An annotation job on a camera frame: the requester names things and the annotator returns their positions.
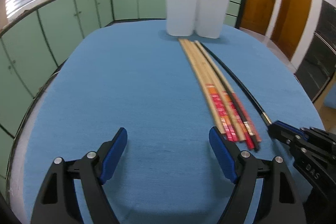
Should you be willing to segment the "black chopstick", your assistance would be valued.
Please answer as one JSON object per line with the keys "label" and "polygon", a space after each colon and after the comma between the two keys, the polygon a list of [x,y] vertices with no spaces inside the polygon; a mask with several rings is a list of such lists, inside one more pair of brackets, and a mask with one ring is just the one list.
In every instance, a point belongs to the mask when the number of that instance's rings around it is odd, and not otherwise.
{"label": "black chopstick", "polygon": [[239,102],[236,100],[235,95],[228,89],[228,87],[225,88],[233,106],[235,111],[237,112],[238,116],[239,116],[239,124],[241,125],[242,129],[243,129],[243,133],[245,136],[245,142],[247,144],[247,147],[249,149],[253,149],[254,151],[259,151],[260,150],[260,146],[259,143],[257,141],[256,135],[253,133],[252,131],[252,127],[250,126],[250,123],[246,117],[246,115],[244,114],[242,108],[240,107]]}
{"label": "black chopstick", "polygon": [[240,87],[240,89],[244,92],[244,94],[248,97],[252,105],[255,107],[257,112],[259,113],[260,117],[263,119],[266,126],[270,126],[272,124],[271,119],[266,114],[263,107],[259,104],[259,102],[256,100],[256,98],[252,95],[252,93],[248,90],[248,88],[240,81],[240,79],[233,73],[231,69],[227,65],[224,64],[223,61],[215,53],[213,53],[209,48],[207,48],[203,43],[201,43],[201,46],[206,50],[207,53],[209,53],[216,61],[217,63],[230,75],[230,77],[237,83],[237,85]]}

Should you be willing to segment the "green lower kitchen cabinets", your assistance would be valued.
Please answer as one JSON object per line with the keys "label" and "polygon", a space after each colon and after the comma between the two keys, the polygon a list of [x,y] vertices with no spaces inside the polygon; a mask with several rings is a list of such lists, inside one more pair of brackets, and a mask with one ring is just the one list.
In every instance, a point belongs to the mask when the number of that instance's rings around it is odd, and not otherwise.
{"label": "green lower kitchen cabinets", "polygon": [[[246,0],[230,0],[224,23],[239,28]],[[113,23],[165,19],[165,0],[49,0],[1,30],[1,193],[26,116],[80,42]]]}

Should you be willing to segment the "black oven cabinet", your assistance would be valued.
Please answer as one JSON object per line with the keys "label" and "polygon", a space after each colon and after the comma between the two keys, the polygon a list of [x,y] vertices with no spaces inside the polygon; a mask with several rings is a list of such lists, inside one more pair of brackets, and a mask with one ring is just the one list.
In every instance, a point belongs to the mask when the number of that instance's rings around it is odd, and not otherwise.
{"label": "black oven cabinet", "polygon": [[335,74],[335,7],[323,0],[317,27],[295,77],[312,102]]}

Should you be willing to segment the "blue table cloth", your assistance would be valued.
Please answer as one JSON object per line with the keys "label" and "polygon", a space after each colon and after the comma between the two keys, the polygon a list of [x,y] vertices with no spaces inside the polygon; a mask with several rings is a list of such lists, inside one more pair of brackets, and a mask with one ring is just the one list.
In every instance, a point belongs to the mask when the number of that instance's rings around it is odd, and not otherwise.
{"label": "blue table cloth", "polygon": [[[293,73],[264,44],[226,25],[218,39],[189,39],[212,50],[271,120],[324,129]],[[287,147],[269,138],[258,112],[226,77],[262,138],[254,154],[282,156],[305,200],[311,186],[293,168]],[[120,127],[127,130],[127,146],[104,191],[121,223],[217,223],[234,184],[210,147],[213,125],[193,70],[164,20],[92,32],[63,65],[37,114],[24,165],[28,223],[52,161],[96,151]]]}

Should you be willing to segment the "wooden door right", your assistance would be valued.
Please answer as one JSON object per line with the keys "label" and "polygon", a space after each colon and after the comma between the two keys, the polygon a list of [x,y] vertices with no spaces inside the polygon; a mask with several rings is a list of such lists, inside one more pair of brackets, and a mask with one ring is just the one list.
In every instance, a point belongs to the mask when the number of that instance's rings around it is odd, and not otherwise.
{"label": "wooden door right", "polygon": [[312,0],[281,0],[271,40],[290,60],[301,40]]}

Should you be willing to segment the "white utensil holder right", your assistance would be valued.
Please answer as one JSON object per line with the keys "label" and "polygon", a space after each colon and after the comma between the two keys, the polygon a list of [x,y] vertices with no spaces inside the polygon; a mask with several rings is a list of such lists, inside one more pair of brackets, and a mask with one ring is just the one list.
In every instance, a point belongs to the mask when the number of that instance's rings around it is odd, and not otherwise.
{"label": "white utensil holder right", "polygon": [[197,0],[195,32],[209,39],[219,38],[230,0]]}

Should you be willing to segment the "white utensil holder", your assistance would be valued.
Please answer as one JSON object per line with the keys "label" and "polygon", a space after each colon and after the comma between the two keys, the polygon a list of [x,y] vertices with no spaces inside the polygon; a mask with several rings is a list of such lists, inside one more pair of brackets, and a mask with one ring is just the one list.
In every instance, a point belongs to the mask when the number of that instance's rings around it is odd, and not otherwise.
{"label": "white utensil holder", "polygon": [[166,0],[166,31],[170,36],[194,32],[197,0]]}
{"label": "white utensil holder", "polygon": [[219,38],[230,0],[197,0],[195,32],[209,39]]}

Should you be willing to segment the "white utensil holder left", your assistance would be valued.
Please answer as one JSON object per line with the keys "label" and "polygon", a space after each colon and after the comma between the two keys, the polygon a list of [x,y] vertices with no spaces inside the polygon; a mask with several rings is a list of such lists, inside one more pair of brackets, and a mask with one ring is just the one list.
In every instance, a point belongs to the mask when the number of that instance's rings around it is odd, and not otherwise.
{"label": "white utensil holder left", "polygon": [[166,31],[170,36],[194,32],[197,0],[166,0]]}

